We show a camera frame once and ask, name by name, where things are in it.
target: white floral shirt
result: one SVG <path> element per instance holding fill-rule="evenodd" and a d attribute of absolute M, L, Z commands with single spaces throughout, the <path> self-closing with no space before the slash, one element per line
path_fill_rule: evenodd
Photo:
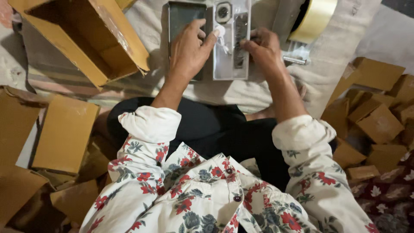
<path fill-rule="evenodd" d="M 149 106 L 119 116 L 129 136 L 81 233 L 235 233 L 240 224 L 249 233 L 378 232 L 332 160 L 335 131 L 326 122 L 305 115 L 273 130 L 290 165 L 283 193 L 233 158 L 205 160 L 183 143 L 165 161 L 180 120 Z"/>

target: shirt button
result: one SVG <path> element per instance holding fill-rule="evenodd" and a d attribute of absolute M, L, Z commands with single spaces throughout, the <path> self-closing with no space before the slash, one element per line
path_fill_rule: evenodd
<path fill-rule="evenodd" d="M 234 196 L 234 197 L 233 197 L 233 200 L 234 200 L 234 201 L 236 201 L 236 202 L 240 202 L 240 201 L 241 201 L 241 197 L 239 197 L 239 196 Z"/>

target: patterned rug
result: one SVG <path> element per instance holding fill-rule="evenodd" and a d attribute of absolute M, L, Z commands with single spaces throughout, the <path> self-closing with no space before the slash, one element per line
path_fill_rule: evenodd
<path fill-rule="evenodd" d="M 397 169 L 350 187 L 381 233 L 405 233 L 414 232 L 413 184 L 414 150 L 401 159 Z"/>

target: black pants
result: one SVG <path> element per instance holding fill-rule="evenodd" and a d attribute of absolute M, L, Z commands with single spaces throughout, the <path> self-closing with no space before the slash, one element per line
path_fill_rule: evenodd
<path fill-rule="evenodd" d="M 108 116 L 108 131 L 121 148 L 128 132 L 118 122 L 124 112 L 134 112 L 138 107 L 151 105 L 154 99 L 138 97 L 118 103 Z M 241 162 L 256 158 L 262 179 L 273 184 L 282 192 L 289 181 L 288 168 L 282 152 L 273 145 L 272 130 L 275 119 L 246 121 L 236 105 L 213 106 L 182 99 L 178 106 L 181 122 L 176 138 L 170 142 L 167 158 L 181 142 L 186 143 L 200 156 L 209 159 L 223 153 Z M 336 149 L 335 141 L 331 143 Z"/>

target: white blanket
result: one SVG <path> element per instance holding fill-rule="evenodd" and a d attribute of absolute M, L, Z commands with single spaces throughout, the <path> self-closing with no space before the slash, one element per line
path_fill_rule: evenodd
<path fill-rule="evenodd" d="M 164 74 L 168 70 L 167 2 L 138 0 L 125 14 L 151 54 L 151 72 L 139 82 L 154 87 L 152 95 L 156 95 L 162 86 Z M 278 1 L 253 2 L 255 11 L 252 12 L 252 24 L 270 28 Z M 291 75 L 307 86 L 304 101 L 313 117 L 318 118 L 323 113 L 380 2 L 381 0 L 339 0 L 332 20 L 311 51 L 312 63 L 307 66 L 288 67 Z M 190 84 L 184 96 L 206 103 L 237 104 L 243 112 L 256 112 L 272 103 L 267 83 L 254 64 L 250 65 L 247 81 L 213 81 L 209 78 Z"/>

